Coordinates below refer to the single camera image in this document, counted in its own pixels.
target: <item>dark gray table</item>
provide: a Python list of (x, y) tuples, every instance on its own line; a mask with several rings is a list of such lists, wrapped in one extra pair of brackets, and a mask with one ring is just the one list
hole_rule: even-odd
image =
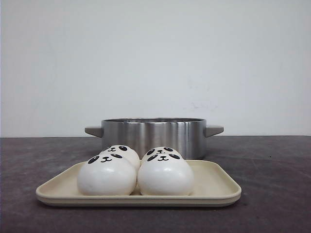
[(101, 150), (93, 137), (1, 140), (1, 232), (311, 232), (311, 137), (217, 136), (207, 155), (241, 187), (222, 208), (65, 208), (35, 189)]

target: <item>metal pot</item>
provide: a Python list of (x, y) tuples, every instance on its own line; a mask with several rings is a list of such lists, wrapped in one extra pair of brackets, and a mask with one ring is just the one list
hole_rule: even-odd
[(197, 118), (120, 118), (102, 120), (101, 127), (86, 127), (85, 132), (102, 138), (102, 148), (127, 145), (140, 158), (151, 148), (167, 146), (185, 159), (205, 155), (206, 137), (222, 133), (222, 126), (206, 125)]

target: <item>white wall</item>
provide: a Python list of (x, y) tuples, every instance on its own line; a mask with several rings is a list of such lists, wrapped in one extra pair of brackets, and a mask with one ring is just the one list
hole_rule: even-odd
[(3, 0), (1, 136), (115, 117), (311, 135), (310, 0)]

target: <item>pot handle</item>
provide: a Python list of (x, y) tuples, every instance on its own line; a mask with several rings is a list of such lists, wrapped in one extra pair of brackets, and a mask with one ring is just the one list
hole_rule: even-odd
[(205, 129), (205, 137), (211, 137), (213, 135), (222, 133), (224, 131), (224, 127), (220, 125), (207, 125)]
[(102, 128), (100, 126), (89, 126), (89, 127), (85, 127), (84, 131), (87, 134), (96, 136), (96, 137), (102, 137), (104, 135), (104, 131), (102, 130)]

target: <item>beige plate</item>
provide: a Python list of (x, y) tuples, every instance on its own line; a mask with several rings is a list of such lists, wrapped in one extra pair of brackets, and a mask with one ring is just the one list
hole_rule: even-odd
[(129, 196), (84, 196), (77, 189), (78, 163), (36, 189), (38, 200), (54, 206), (180, 206), (220, 207), (236, 202), (241, 187), (216, 163), (187, 160), (195, 184), (190, 196), (142, 196), (137, 188)]

